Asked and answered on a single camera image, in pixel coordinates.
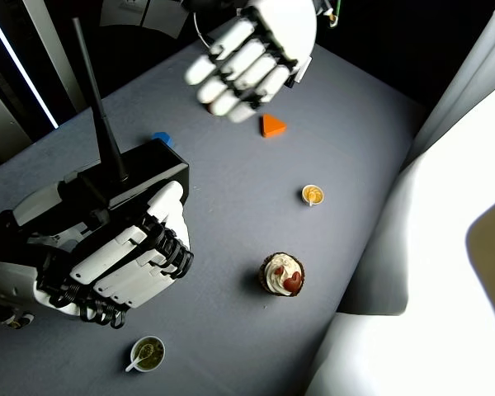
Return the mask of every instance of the light strip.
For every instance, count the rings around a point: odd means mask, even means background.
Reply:
[[[6,36],[3,34],[2,28],[0,27],[0,40],[2,41],[2,44],[4,47],[6,47],[7,52],[9,53],[9,56],[11,56],[11,59],[13,59],[13,62],[16,65],[16,68],[18,68],[18,71],[21,73],[22,77],[24,80],[26,80],[26,83],[28,87],[31,89],[31,92],[33,92],[33,95],[35,95],[35,99],[39,102],[40,107],[42,107],[42,110],[48,117],[49,122],[51,122],[52,126],[57,129],[59,128],[59,124],[55,121],[55,118],[50,113],[50,109],[48,109],[47,105],[44,103],[42,100],[42,97],[40,96],[39,92],[36,90],[35,85],[30,79],[30,76],[27,75],[26,70],[24,69],[24,66],[22,66],[19,58],[17,57],[17,54],[15,54],[15,51],[13,51],[13,48],[9,44],[9,41],[7,41]]]

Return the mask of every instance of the brown cupcake liner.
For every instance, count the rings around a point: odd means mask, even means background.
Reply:
[[[271,259],[276,254],[285,254],[286,256],[290,256],[291,258],[293,258],[297,262],[297,264],[299,264],[300,271],[301,271],[301,274],[302,274],[302,276],[301,276],[301,284],[300,284],[299,290],[297,290],[295,293],[292,293],[291,295],[282,295],[280,293],[275,293],[275,292],[271,291],[270,288],[267,285],[267,282],[266,282],[266,273],[265,273],[266,272],[266,266],[268,265],[268,263],[271,261]],[[264,259],[264,262],[261,265],[261,269],[258,271],[258,280],[261,282],[261,285],[264,288],[264,290],[267,291],[270,295],[277,295],[279,297],[295,297],[296,295],[298,295],[300,293],[300,291],[303,289],[303,285],[304,285],[304,266],[303,266],[303,263],[300,262],[297,259],[297,257],[292,256],[289,253],[286,253],[286,252],[273,253],[272,255],[270,255],[270,256],[266,257],[266,259]]]

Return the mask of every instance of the cupcake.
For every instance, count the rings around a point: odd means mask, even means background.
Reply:
[[[279,252],[264,260],[258,279],[273,295],[295,297],[303,288],[304,268],[295,257]]]

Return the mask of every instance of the table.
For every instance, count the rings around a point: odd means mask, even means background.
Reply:
[[[195,261],[187,276],[121,330],[42,309],[21,331],[0,327],[0,394],[296,394],[347,287],[422,108],[318,46],[301,84],[267,111],[288,123],[273,139],[258,118],[213,117],[182,81],[195,43],[105,99],[122,150],[166,131],[191,165],[185,218]],[[0,211],[97,159],[85,111],[0,167]],[[306,184],[325,191],[310,209]],[[299,296],[255,281],[268,254],[305,265]],[[166,358],[152,374],[123,372],[130,347],[154,334]]]

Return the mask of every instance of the white frosting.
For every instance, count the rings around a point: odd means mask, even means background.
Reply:
[[[282,267],[283,272],[280,275],[275,274],[275,270]],[[300,265],[287,254],[279,253],[273,256],[266,265],[264,275],[269,290],[280,295],[291,295],[291,292],[284,288],[284,281],[291,278],[296,272],[303,275]]]

